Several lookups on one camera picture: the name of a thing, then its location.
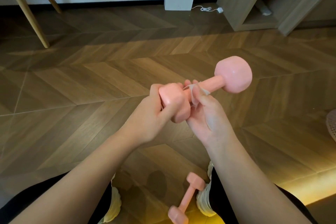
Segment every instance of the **person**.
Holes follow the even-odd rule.
[[[2,223],[96,224],[104,221],[107,212],[118,213],[110,207],[118,202],[109,185],[112,176],[132,151],[153,140],[183,102],[176,99],[162,110],[161,86],[152,85],[149,96],[119,131],[72,171],[27,188],[9,201],[0,210]],[[273,184],[250,158],[220,103],[198,85],[193,93],[199,104],[192,107],[187,123],[211,159],[211,182],[197,195],[201,212],[217,213],[226,224],[315,224],[305,206]]]

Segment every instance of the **white cable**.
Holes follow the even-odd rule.
[[[201,6],[201,5],[196,5],[195,7],[193,7],[192,9],[194,9],[194,8],[196,8],[196,7],[202,7],[201,8],[201,11],[202,12],[213,12],[213,11],[216,11],[216,10],[218,10],[218,8],[217,9],[215,9],[215,10],[211,10],[212,8],[211,7],[208,7],[208,8],[204,8],[203,6]]]

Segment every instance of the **herringbone floor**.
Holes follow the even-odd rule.
[[[233,32],[222,14],[163,6],[36,13],[44,49],[22,15],[0,18],[0,186],[22,189],[72,169],[116,132],[153,83],[202,81],[243,57],[253,71],[240,94],[217,91],[242,144],[276,184],[305,204],[336,193],[336,28]],[[117,172],[123,205],[113,223],[170,223],[190,171],[206,179],[206,150],[185,122],[169,123]],[[207,218],[193,201],[190,223]]]

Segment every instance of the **dumbbell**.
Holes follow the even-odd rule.
[[[188,217],[185,215],[185,211],[191,201],[191,198],[193,197],[196,189],[202,191],[205,188],[205,181],[193,172],[188,174],[187,181],[190,185],[183,196],[180,206],[176,207],[173,205],[168,211],[168,217],[174,224],[188,224]]]
[[[230,93],[239,93],[250,86],[252,71],[247,62],[238,56],[232,56],[219,61],[215,68],[215,76],[199,83],[199,86],[209,92],[220,88]],[[163,107],[176,99],[184,98],[182,107],[172,118],[175,123],[180,123],[190,116],[191,91],[183,90],[176,83],[169,83],[159,88]]]

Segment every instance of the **pink basket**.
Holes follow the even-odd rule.
[[[336,141],[336,109],[328,113],[325,122],[331,137]]]

